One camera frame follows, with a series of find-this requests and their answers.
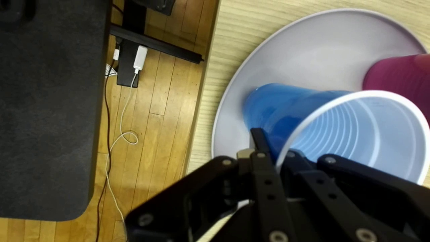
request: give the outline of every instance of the plastic cup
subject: plastic cup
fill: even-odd
[[[430,123],[430,56],[382,60],[371,66],[363,91],[387,91],[413,101]]]
[[[422,183],[430,134],[420,109],[390,92],[317,92],[270,84],[245,101],[248,128],[262,128],[280,169],[291,148],[316,162],[335,154]]]

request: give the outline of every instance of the wooden floor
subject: wooden floor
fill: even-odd
[[[215,10],[217,0],[176,0],[172,17],[148,13],[147,34],[206,56]],[[121,22],[116,10],[113,21]],[[192,65],[151,50],[137,91],[119,88],[116,78],[109,78],[108,100],[113,120],[111,138],[115,140],[120,135],[119,119],[132,96],[124,131],[135,131],[140,140],[135,147],[119,142],[113,151],[112,187],[125,214],[184,175],[203,69],[205,64]],[[0,242],[96,240],[97,201],[105,181],[108,154],[105,109],[100,138],[94,197],[86,213],[76,221],[58,224],[0,220]],[[100,241],[125,241],[123,221],[109,194],[101,204],[101,212]]]

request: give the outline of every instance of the cup rim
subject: cup rim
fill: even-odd
[[[362,99],[391,100],[391,101],[405,107],[406,109],[409,109],[414,115],[417,123],[420,124],[421,132],[424,134],[424,140],[425,140],[424,165],[422,165],[421,174],[418,177],[418,181],[417,181],[418,185],[422,185],[425,182],[425,178],[426,178],[429,167],[430,167],[430,152],[429,152],[430,151],[430,130],[429,130],[429,124],[428,124],[425,116],[422,115],[422,112],[420,111],[420,108],[416,107],[416,104],[413,104],[406,97],[402,97],[402,96],[391,93],[391,92],[385,92],[385,91],[363,91],[363,92],[348,93],[346,96],[342,96],[339,99],[335,99],[335,100],[324,104],[323,107],[320,107],[319,109],[312,112],[305,120],[303,120],[299,124],[299,127],[293,131],[293,134],[285,142],[285,144],[280,152],[280,156],[277,159],[277,163],[276,163],[277,171],[278,173],[281,171],[284,158],[287,156],[288,151],[291,150],[293,142],[296,142],[296,139],[301,135],[301,132],[308,126],[311,126],[317,117],[320,117],[323,113],[328,112],[330,109],[334,109],[334,108],[343,105],[346,103],[350,103],[354,100],[362,100]]]

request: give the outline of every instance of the screw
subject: screw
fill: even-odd
[[[332,158],[332,156],[327,156],[324,161],[326,161],[326,163],[328,163],[328,165],[335,165],[335,163],[336,163],[336,159]]]
[[[296,158],[296,154],[295,152],[288,152],[287,156],[288,158]]]
[[[369,229],[358,229],[355,236],[359,238],[360,242],[378,242],[378,237],[374,232]]]
[[[231,166],[231,161],[223,161],[223,166]]]
[[[144,216],[139,217],[139,226],[141,226],[141,228],[145,228],[152,222],[154,222],[152,214],[144,214]]]
[[[288,242],[288,236],[284,232],[274,230],[269,236],[270,242]]]

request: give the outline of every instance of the red cup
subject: red cup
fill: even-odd
[[[366,74],[363,91],[387,91],[413,101],[430,124],[430,54],[389,58]]]

